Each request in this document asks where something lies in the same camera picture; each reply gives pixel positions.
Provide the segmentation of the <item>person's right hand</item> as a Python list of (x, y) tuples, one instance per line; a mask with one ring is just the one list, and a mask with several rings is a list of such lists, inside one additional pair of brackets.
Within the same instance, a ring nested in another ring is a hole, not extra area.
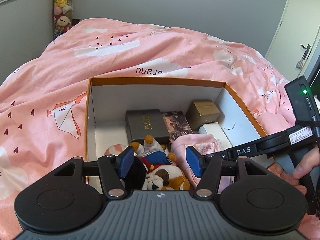
[(307, 189), (305, 186), (300, 185), (299, 180), (310, 173), (316, 166), (319, 166), (319, 148), (317, 146), (304, 155), (292, 174), (287, 174), (278, 163), (275, 163), (274, 168), (281, 179), (294, 186), (303, 195), (306, 195)]

